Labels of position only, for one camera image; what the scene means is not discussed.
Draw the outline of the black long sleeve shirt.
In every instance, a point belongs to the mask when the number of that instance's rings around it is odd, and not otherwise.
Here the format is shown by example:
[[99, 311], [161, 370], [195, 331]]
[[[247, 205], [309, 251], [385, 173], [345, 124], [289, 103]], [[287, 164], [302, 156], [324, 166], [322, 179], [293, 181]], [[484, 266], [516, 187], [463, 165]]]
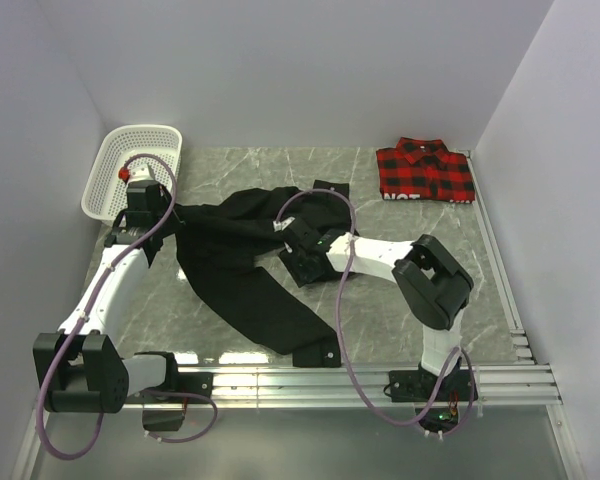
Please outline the black long sleeve shirt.
[[337, 368], [336, 331], [255, 262], [283, 247], [273, 226], [278, 215], [299, 217], [321, 234], [349, 229], [349, 185], [317, 180], [313, 187], [305, 196], [294, 186], [251, 188], [218, 205], [177, 205], [184, 225], [176, 258], [198, 297], [247, 339], [291, 356], [296, 367]]

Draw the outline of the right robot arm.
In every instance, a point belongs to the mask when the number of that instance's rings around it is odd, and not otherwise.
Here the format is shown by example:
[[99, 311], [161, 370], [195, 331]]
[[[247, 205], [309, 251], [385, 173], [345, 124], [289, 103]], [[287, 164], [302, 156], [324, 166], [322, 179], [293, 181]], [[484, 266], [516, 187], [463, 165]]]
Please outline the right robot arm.
[[293, 217], [276, 221], [274, 230], [284, 242], [279, 257], [298, 287], [344, 272], [396, 284], [423, 325], [422, 391], [440, 400], [454, 390], [451, 369], [460, 357], [460, 323], [474, 282], [437, 238], [423, 234], [415, 241], [385, 241], [340, 229], [322, 234]]

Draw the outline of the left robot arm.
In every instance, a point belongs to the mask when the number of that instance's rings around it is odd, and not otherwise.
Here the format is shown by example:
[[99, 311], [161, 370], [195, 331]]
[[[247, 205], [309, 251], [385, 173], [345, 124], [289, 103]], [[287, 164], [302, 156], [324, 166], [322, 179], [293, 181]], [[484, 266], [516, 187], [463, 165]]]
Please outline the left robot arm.
[[165, 237], [179, 227], [174, 202], [155, 180], [126, 188], [127, 208], [106, 238], [100, 265], [76, 309], [33, 345], [39, 408], [48, 412], [117, 413], [147, 390], [159, 402], [181, 390], [175, 357], [144, 352], [124, 359], [115, 347], [122, 316]]

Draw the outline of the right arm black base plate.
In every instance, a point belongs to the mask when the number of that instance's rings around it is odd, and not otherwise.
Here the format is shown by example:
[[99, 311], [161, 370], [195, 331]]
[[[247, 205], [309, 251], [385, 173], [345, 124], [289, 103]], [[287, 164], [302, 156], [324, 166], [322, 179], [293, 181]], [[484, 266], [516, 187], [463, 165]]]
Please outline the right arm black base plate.
[[[419, 402], [426, 403], [438, 378], [421, 369], [416, 370], [391, 370], [388, 372], [388, 384], [384, 388], [384, 394], [393, 403]], [[470, 399], [477, 400], [476, 386], [471, 386], [471, 376], [466, 369], [455, 368], [447, 375], [437, 391], [437, 402], [468, 402]]]

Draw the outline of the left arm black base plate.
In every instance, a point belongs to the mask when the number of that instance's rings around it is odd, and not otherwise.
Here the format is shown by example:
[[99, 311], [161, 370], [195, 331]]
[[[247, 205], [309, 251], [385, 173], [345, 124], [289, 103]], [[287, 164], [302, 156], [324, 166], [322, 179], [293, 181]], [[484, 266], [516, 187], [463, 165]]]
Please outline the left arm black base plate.
[[206, 403], [212, 396], [214, 375], [209, 372], [179, 373], [173, 391], [184, 394], [189, 403]]

